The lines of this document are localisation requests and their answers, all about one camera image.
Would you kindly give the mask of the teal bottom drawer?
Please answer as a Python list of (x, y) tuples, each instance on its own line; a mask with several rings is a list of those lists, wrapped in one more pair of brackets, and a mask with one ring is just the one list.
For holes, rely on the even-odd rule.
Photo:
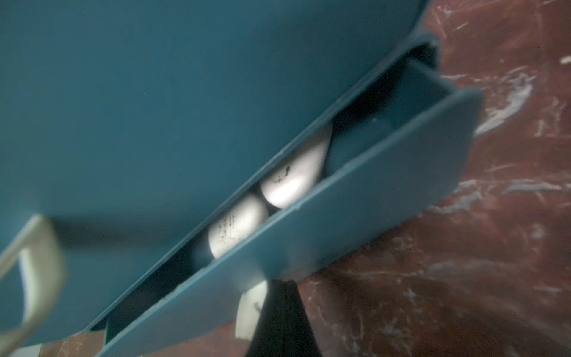
[(333, 121), (318, 184), (221, 257), (206, 225), (106, 320), (102, 356), (142, 356), (235, 318), (264, 281), (300, 281), (455, 189), (483, 108), (419, 59), (399, 61)]

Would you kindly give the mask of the teal drawer cabinet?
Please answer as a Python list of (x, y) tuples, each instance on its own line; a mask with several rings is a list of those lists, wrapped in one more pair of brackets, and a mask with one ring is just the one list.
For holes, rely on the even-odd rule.
[(36, 345), (89, 330), (379, 74), (427, 1), (3, 1), (1, 246), (50, 219)]

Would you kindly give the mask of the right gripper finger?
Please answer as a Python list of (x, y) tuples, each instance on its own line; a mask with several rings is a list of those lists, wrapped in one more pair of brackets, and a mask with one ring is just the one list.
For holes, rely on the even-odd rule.
[(270, 281), (247, 356), (320, 356), (294, 281)]

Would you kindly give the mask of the white round case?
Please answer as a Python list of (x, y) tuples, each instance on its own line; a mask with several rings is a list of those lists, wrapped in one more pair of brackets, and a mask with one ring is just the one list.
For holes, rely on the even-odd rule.
[(269, 211), (256, 194), (248, 193), (232, 208), (212, 223), (208, 229), (208, 243), (217, 259), (251, 236), (267, 219)]

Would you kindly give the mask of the white oval earphone case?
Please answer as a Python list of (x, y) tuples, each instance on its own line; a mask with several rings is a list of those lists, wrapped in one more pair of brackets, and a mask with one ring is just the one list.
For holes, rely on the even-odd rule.
[(328, 123), (281, 162), (261, 183), (266, 200), (276, 208), (287, 208), (318, 183), (332, 137)]

